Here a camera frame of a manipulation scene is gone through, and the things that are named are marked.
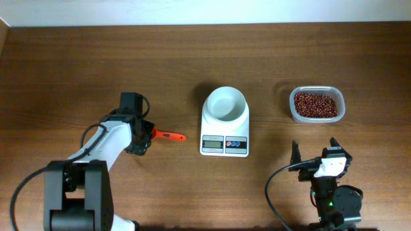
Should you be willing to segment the orange plastic measuring scoop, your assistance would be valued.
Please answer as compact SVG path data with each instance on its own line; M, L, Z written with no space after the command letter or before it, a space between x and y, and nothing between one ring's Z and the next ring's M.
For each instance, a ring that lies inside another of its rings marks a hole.
M156 127L152 130L152 140L154 139L168 139L171 141L186 141L186 136L180 133L161 132Z

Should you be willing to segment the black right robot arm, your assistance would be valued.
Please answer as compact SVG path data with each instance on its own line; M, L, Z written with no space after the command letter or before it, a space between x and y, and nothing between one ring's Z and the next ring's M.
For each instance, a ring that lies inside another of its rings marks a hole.
M302 161L299 145L292 142L291 171L297 171L298 181L310 182L310 200L317 210L319 221L308 225L309 230L356 230L361 222L363 191L351 185L339 185L352 156L335 138L322 155Z

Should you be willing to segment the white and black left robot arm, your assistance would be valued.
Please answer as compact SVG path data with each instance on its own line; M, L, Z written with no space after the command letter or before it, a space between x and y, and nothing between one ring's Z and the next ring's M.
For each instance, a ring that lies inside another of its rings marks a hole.
M109 170L122 151L143 156L152 144L153 123L146 121L148 100L121 93L119 108L95 125L65 161L52 161L45 171L45 230L139 230L139 223L114 212Z

